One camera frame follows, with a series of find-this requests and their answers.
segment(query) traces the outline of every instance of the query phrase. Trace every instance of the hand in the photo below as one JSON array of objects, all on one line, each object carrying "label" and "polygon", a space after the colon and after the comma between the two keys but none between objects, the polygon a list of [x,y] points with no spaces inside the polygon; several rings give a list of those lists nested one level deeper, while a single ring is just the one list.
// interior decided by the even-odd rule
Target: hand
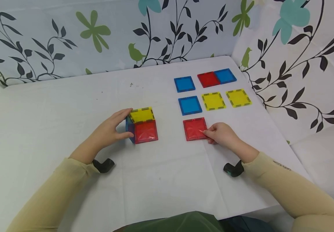
[{"label": "hand", "polygon": [[241,161],[250,163],[258,156],[259,151],[243,142],[233,129],[223,122],[213,124],[208,130],[203,131],[208,137],[209,144],[220,144],[234,152]]},{"label": "hand", "polygon": [[92,134],[70,155],[69,158],[78,160],[84,164],[90,164],[97,153],[104,147],[108,147],[114,142],[133,137],[131,132],[118,133],[116,127],[127,117],[132,108],[123,109],[107,120],[102,122]]}]

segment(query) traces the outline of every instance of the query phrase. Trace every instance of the teal flower pattern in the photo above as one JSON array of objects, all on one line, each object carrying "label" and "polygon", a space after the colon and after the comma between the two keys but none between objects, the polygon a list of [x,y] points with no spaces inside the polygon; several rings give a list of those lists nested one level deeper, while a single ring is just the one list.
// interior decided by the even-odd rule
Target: teal flower pattern
[{"label": "teal flower pattern", "polygon": [[287,44],[292,34],[292,25],[304,27],[310,20],[310,12],[302,5],[306,0],[285,0],[282,4],[280,16],[273,29],[273,36],[281,32],[281,41]]},{"label": "teal flower pattern", "polygon": [[161,5],[158,0],[139,0],[139,10],[142,15],[146,15],[146,10],[148,7],[150,10],[156,13],[162,12]]}]

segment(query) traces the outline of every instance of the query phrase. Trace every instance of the red magnetic tile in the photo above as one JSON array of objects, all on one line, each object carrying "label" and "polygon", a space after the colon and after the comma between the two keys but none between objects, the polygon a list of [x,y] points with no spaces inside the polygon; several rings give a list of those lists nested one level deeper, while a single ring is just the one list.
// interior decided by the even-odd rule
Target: red magnetic tile
[{"label": "red magnetic tile", "polygon": [[204,118],[195,118],[190,120],[184,120],[184,130],[186,141],[206,139],[203,131],[207,129],[206,121]]},{"label": "red magnetic tile", "polygon": [[198,79],[201,82],[203,88],[220,85],[220,80],[217,78],[214,72],[198,74]]},{"label": "red magnetic tile", "polygon": [[135,144],[158,140],[155,120],[135,123]]}]

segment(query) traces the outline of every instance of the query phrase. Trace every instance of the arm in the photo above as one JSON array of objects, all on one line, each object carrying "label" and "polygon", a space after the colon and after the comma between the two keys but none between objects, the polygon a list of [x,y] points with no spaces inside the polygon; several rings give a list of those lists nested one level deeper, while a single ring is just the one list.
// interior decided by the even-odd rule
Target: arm
[{"label": "arm", "polygon": [[225,123],[214,124],[205,134],[210,137],[209,143],[217,142],[233,151],[242,160],[245,172],[295,218],[293,231],[334,231],[334,200],[327,193],[240,140]]},{"label": "arm", "polygon": [[131,110],[125,109],[113,114],[69,158],[65,158],[16,215],[7,232],[57,231],[71,200],[92,173],[99,173],[92,164],[96,154],[117,140],[133,136],[130,132],[118,134],[115,129]]}]

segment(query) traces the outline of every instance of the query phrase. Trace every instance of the yellow magnetic tile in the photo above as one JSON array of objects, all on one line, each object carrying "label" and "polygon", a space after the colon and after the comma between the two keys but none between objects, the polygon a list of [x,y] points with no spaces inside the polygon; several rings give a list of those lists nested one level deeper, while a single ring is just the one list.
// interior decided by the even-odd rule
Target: yellow magnetic tile
[{"label": "yellow magnetic tile", "polygon": [[220,92],[202,94],[202,99],[207,111],[226,108]]},{"label": "yellow magnetic tile", "polygon": [[244,89],[228,91],[226,96],[234,108],[252,104]]},{"label": "yellow magnetic tile", "polygon": [[132,110],[130,113],[131,120],[135,122],[145,122],[148,120],[154,120],[154,114],[151,107]]}]

